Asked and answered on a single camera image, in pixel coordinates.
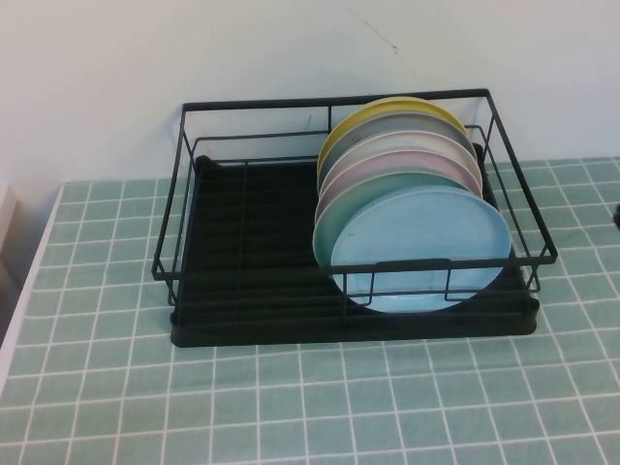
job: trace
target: black dish rack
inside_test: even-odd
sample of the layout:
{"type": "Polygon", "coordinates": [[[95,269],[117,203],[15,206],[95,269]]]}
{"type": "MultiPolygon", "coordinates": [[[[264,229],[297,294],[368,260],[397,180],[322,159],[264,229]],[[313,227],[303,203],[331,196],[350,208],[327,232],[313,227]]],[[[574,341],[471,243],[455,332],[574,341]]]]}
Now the black dish rack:
{"type": "Polygon", "coordinates": [[[152,265],[155,280],[165,281],[169,288],[169,304],[174,307],[170,315],[171,340],[176,346],[492,336],[526,334],[536,328],[540,305],[531,294],[540,289],[537,270],[541,264],[554,263],[557,250],[490,92],[474,89],[396,95],[440,101],[440,105],[473,101],[483,107],[478,114],[484,113],[487,129],[480,124],[467,127],[482,171],[483,197],[495,207],[499,201],[511,223],[511,255],[502,260],[317,266],[312,252],[318,201],[317,156],[299,156],[300,147],[309,144],[295,145],[291,141],[311,137],[322,142],[333,128],[332,118],[337,111],[349,109],[344,115],[354,106],[390,95],[185,104],[152,265]],[[274,116],[277,111],[292,110],[294,117],[274,116]],[[219,135],[212,135],[207,131],[213,131],[217,124],[204,126],[195,117],[206,114],[215,118],[213,123],[235,113],[241,115],[245,134],[227,134],[229,128],[215,127],[219,135]],[[313,115],[315,125],[311,125],[313,115]],[[322,115],[323,121],[317,121],[321,119],[317,115],[322,115]],[[305,123],[301,124],[302,130],[291,130],[296,121],[305,123]],[[190,136],[192,128],[196,134],[190,136]],[[277,140],[287,141],[293,148],[282,157],[265,158],[265,151],[273,153],[273,148],[260,150],[259,146],[277,140]],[[495,140],[499,149],[494,150],[501,150],[508,161],[504,165],[498,163],[491,149],[495,140]],[[240,148],[229,150],[227,159],[215,160],[213,146],[229,142],[240,142],[240,148]],[[507,189],[507,175],[517,184],[516,189],[507,189]],[[501,194],[497,198],[493,188],[501,194]],[[524,208],[517,211],[512,206],[513,195],[519,195],[526,205],[525,212],[533,218],[534,233],[541,245],[539,252],[528,244],[533,232],[525,232],[519,225],[524,208]],[[366,306],[379,295],[372,287],[366,294],[348,294],[346,288],[341,292],[330,277],[340,274],[346,285],[347,275],[352,273],[370,274],[374,282],[377,273],[443,270],[446,286],[433,293],[454,300],[452,295],[476,290],[452,289],[452,271],[477,267],[503,270],[474,297],[429,313],[386,314],[370,310],[366,306]],[[356,304],[349,299],[352,296],[364,296],[367,302],[356,304]]]}

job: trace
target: stack of plates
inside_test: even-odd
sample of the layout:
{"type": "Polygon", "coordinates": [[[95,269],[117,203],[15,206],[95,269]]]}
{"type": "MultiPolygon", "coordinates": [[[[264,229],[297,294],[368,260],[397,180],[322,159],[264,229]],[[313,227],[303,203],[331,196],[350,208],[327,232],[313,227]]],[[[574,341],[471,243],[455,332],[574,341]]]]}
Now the stack of plates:
{"type": "MultiPolygon", "coordinates": [[[[510,253],[508,225],[481,198],[481,171],[465,127],[430,102],[395,97],[349,115],[327,137],[317,179],[313,247],[320,266],[502,259],[510,253]]],[[[456,269],[449,288],[480,291],[500,271],[456,269]]],[[[343,289],[342,275],[333,278],[343,289]]],[[[446,270],[377,274],[368,307],[434,311],[474,295],[446,300],[433,294],[447,280],[446,270]],[[422,294],[402,294],[411,292],[422,294]]],[[[347,276],[348,295],[370,293],[370,287],[370,274],[347,276]]],[[[365,304],[369,297],[354,301],[365,304]]]]}

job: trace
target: green tiled countertop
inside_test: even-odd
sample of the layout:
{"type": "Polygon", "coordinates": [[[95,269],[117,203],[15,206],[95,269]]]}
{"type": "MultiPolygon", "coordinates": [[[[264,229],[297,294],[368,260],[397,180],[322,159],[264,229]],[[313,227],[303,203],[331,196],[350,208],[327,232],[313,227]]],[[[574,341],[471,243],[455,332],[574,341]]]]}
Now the green tiled countertop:
{"type": "Polygon", "coordinates": [[[560,260],[536,333],[484,339],[176,349],[168,181],[66,185],[0,351],[0,463],[620,463],[620,160],[523,166],[560,260]]]}

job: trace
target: white wall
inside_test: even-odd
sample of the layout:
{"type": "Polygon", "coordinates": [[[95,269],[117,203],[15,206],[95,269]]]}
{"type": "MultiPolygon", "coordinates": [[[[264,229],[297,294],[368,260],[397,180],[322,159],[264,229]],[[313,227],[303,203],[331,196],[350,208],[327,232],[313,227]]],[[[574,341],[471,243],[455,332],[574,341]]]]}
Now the white wall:
{"type": "Polygon", "coordinates": [[[4,255],[23,279],[62,181],[168,175],[188,101],[486,86],[521,158],[619,155],[619,14],[612,0],[1,2],[0,178],[21,201],[4,255]]]}

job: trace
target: black metal wire frame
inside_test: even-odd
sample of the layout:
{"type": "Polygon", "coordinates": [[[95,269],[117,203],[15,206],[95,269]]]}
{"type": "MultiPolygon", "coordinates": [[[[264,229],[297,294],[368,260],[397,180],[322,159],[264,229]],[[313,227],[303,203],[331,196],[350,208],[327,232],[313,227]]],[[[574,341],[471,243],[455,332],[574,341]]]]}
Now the black metal wire frame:
{"type": "MultiPolygon", "coordinates": [[[[553,264],[558,256],[557,249],[553,244],[553,240],[549,233],[549,230],[544,223],[543,216],[539,211],[539,208],[536,205],[534,200],[534,196],[525,180],[525,176],[523,171],[516,159],[514,151],[512,149],[511,142],[506,133],[506,129],[500,115],[497,111],[493,98],[488,89],[469,89],[469,90],[450,90],[450,91],[434,91],[434,92],[417,92],[417,93],[405,93],[405,94],[389,94],[389,95],[372,95],[372,96],[359,96],[359,97],[340,97],[340,98],[325,98],[325,99],[292,99],[292,100],[262,100],[262,101],[238,101],[238,102],[213,102],[213,103],[191,103],[184,104],[181,111],[181,121],[179,126],[179,136],[178,143],[176,146],[176,156],[174,158],[174,166],[172,170],[172,177],[170,182],[170,191],[168,195],[168,199],[166,202],[166,208],[164,212],[164,218],[162,222],[162,228],[160,230],[159,238],[157,241],[157,247],[155,249],[155,256],[153,260],[153,265],[151,267],[151,272],[155,280],[165,281],[169,288],[169,304],[175,305],[178,301],[177,293],[174,291],[174,282],[178,282],[179,286],[183,286],[183,282],[186,280],[199,280],[208,278],[210,275],[208,272],[199,272],[199,273],[185,273],[183,269],[183,264],[186,262],[185,257],[181,259],[181,267],[178,267],[179,260],[179,251],[181,247],[181,243],[183,240],[183,232],[186,232],[186,235],[189,235],[189,231],[192,229],[192,220],[193,217],[190,215],[188,225],[184,228],[185,224],[185,216],[187,215],[187,206],[188,199],[190,196],[190,186],[192,184],[192,179],[196,181],[196,176],[198,174],[198,168],[196,163],[196,149],[198,144],[203,140],[242,140],[242,139],[265,139],[265,138],[286,138],[286,137],[294,137],[294,136],[311,136],[318,134],[328,134],[331,131],[331,123],[332,123],[332,108],[333,107],[342,107],[342,106],[355,106],[355,105],[364,105],[374,100],[383,99],[387,97],[395,97],[395,96],[410,96],[410,97],[418,97],[425,100],[449,100],[449,99],[485,99],[490,112],[491,119],[488,126],[488,129],[485,131],[481,126],[478,125],[469,125],[466,126],[469,129],[477,131],[480,133],[482,140],[484,142],[483,151],[481,157],[479,157],[479,165],[482,170],[484,176],[486,176],[486,171],[484,168],[484,160],[488,156],[491,160],[492,167],[497,175],[499,180],[499,184],[501,187],[502,194],[506,200],[506,204],[508,206],[508,210],[512,220],[514,221],[514,225],[516,228],[516,232],[521,241],[521,245],[523,247],[523,252],[525,257],[516,257],[514,254],[511,254],[507,259],[485,259],[485,260],[459,260],[452,261],[449,259],[438,259],[438,260],[405,260],[405,261],[397,261],[397,262],[383,262],[383,263],[370,263],[370,264],[360,264],[360,265],[346,265],[346,266],[325,266],[322,268],[315,268],[314,270],[308,270],[307,268],[289,270],[290,272],[298,272],[301,274],[308,273],[308,275],[316,275],[316,272],[330,274],[330,275],[341,275],[343,279],[343,318],[346,318],[347,313],[347,301],[348,298],[351,297],[368,297],[368,301],[364,302],[362,306],[369,305],[372,302],[373,296],[379,295],[414,295],[414,294],[443,294],[445,300],[462,300],[461,298],[450,297],[450,295],[455,294],[474,294],[478,293],[480,290],[458,290],[458,289],[450,289],[450,277],[455,270],[458,269],[468,269],[468,268],[488,268],[488,267],[529,267],[529,278],[527,283],[525,283],[525,287],[523,291],[519,291],[520,294],[523,292],[536,293],[540,290],[540,280],[538,277],[538,267],[542,264],[553,264]],[[292,132],[292,133],[273,133],[273,134],[255,134],[255,135],[240,135],[240,136],[225,136],[225,137],[198,137],[195,138],[194,143],[190,144],[187,134],[185,132],[185,117],[188,112],[193,111],[212,111],[212,110],[242,110],[242,109],[294,109],[294,108],[321,108],[325,107],[327,111],[327,128],[324,131],[301,131],[301,132],[292,132]],[[538,255],[532,255],[530,252],[530,248],[527,245],[525,237],[523,235],[523,231],[519,226],[516,215],[514,213],[514,209],[512,207],[512,203],[510,200],[510,196],[506,190],[506,186],[502,179],[502,175],[498,169],[497,162],[493,156],[491,151],[491,147],[489,146],[490,137],[493,129],[497,127],[497,131],[502,139],[502,142],[506,148],[506,151],[511,160],[511,165],[516,174],[516,177],[519,181],[523,194],[526,198],[526,201],[531,209],[531,212],[535,218],[536,224],[539,228],[539,231],[542,235],[544,246],[541,252],[538,255]],[[181,218],[180,218],[180,227],[176,237],[176,245],[174,251],[174,257],[172,259],[172,268],[171,271],[166,271],[164,265],[161,260],[162,248],[164,245],[164,240],[166,237],[166,232],[168,229],[170,216],[171,216],[171,207],[172,201],[175,197],[174,192],[176,189],[177,178],[179,175],[180,161],[181,161],[181,152],[183,144],[189,153],[190,163],[187,171],[187,184],[185,186],[185,192],[183,197],[183,207],[181,210],[181,218]],[[413,292],[402,292],[402,293],[375,293],[373,290],[375,276],[377,273],[387,273],[387,272],[406,272],[406,271],[431,271],[431,270],[445,270],[447,272],[447,282],[443,290],[441,291],[413,291],[413,292]],[[370,274],[371,275],[371,285],[368,293],[364,294],[348,294],[347,292],[347,281],[349,274],[370,274]]],[[[218,164],[243,164],[245,167],[244,176],[247,175],[247,168],[249,164],[257,164],[257,163],[265,163],[265,162],[302,162],[302,161],[313,161],[318,157],[287,157],[287,158],[268,158],[268,159],[235,159],[235,160],[217,160],[218,164]]],[[[489,190],[489,194],[497,206],[495,201],[494,193],[492,190],[489,190]]],[[[196,201],[197,196],[192,197],[192,202],[196,201]]],[[[190,210],[194,210],[194,205],[190,206],[190,210]]],[[[237,267],[237,271],[240,270],[240,258],[242,250],[239,251],[239,264],[237,267]]],[[[252,275],[252,270],[244,270],[244,274],[249,276],[252,275]]],[[[507,293],[515,293],[515,291],[493,291],[486,292],[485,296],[494,295],[506,295],[507,293]]],[[[210,303],[217,304],[219,302],[210,301],[210,303]]],[[[235,304],[236,306],[239,303],[243,303],[243,300],[238,300],[235,304]]]]}

